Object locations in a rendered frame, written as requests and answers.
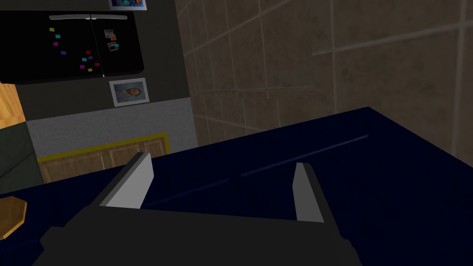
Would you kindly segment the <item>black fridge with magnets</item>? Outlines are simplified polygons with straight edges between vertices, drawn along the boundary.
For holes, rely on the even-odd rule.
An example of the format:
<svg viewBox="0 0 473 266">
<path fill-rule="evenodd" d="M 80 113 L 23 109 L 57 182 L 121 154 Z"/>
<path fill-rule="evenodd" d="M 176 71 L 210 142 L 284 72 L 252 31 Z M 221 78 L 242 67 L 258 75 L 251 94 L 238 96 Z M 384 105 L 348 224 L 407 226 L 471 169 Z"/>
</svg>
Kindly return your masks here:
<svg viewBox="0 0 473 266">
<path fill-rule="evenodd" d="M 0 11 L 0 83 L 141 73 L 133 12 Z"/>
</svg>

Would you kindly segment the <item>brown wooden knob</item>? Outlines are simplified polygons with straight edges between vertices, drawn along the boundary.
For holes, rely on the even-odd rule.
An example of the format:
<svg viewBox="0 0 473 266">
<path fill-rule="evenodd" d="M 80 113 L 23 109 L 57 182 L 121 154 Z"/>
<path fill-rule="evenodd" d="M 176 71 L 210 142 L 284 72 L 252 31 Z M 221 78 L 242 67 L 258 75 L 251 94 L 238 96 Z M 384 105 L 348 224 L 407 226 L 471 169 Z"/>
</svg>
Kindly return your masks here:
<svg viewBox="0 0 473 266">
<path fill-rule="evenodd" d="M 25 221 L 27 203 L 14 196 L 0 199 L 0 241 L 6 239 Z"/>
</svg>

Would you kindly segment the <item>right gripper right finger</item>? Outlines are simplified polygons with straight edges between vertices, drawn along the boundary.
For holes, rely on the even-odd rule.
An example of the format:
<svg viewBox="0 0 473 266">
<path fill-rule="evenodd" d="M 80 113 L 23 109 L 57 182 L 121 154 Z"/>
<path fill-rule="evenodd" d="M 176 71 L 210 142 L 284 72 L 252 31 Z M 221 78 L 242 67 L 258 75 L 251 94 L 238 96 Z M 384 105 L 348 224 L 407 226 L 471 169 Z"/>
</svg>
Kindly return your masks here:
<svg viewBox="0 0 473 266">
<path fill-rule="evenodd" d="M 326 197 L 309 163 L 296 164 L 292 191 L 298 221 L 322 223 L 337 229 Z"/>
</svg>

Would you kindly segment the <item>framed portrait picture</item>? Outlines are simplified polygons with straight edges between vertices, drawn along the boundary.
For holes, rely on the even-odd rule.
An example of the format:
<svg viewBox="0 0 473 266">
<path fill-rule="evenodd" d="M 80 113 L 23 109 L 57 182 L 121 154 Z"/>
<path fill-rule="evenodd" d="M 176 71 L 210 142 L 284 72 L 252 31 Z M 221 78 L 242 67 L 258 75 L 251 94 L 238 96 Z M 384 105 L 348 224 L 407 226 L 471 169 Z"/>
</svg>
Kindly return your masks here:
<svg viewBox="0 0 473 266">
<path fill-rule="evenodd" d="M 109 81 L 115 107 L 149 103 L 145 78 Z"/>
</svg>

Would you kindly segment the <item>framed blue picture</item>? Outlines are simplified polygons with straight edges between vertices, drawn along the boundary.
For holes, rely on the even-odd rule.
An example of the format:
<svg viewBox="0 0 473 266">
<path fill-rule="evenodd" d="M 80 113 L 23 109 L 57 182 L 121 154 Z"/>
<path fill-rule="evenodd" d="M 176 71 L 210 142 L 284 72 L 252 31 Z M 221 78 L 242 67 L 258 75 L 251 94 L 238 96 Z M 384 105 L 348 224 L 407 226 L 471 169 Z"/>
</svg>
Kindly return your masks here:
<svg viewBox="0 0 473 266">
<path fill-rule="evenodd" d="M 123 11 L 146 11 L 145 0 L 108 0 L 108 5 L 111 10 Z"/>
</svg>

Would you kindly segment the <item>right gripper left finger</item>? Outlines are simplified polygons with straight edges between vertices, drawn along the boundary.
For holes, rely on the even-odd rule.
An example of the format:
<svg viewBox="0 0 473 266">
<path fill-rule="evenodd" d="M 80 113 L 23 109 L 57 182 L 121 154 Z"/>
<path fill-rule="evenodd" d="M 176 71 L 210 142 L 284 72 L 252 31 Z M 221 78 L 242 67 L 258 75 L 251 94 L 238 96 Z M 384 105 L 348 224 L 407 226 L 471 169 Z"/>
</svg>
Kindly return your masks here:
<svg viewBox="0 0 473 266">
<path fill-rule="evenodd" d="M 90 205 L 139 209 L 153 178 L 150 153 L 138 152 Z"/>
</svg>

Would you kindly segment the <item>wooden door with yellow frame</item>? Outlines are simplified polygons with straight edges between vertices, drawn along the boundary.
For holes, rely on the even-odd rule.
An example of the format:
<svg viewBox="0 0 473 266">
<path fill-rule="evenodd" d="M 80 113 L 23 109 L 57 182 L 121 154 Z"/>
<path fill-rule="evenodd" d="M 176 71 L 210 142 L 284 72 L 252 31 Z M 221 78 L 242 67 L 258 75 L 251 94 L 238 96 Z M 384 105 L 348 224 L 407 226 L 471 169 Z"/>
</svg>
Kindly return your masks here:
<svg viewBox="0 0 473 266">
<path fill-rule="evenodd" d="M 152 158 L 170 154 L 167 133 L 39 157 L 37 162 L 43 181 L 50 183 L 123 166 L 138 152 L 148 152 Z"/>
</svg>

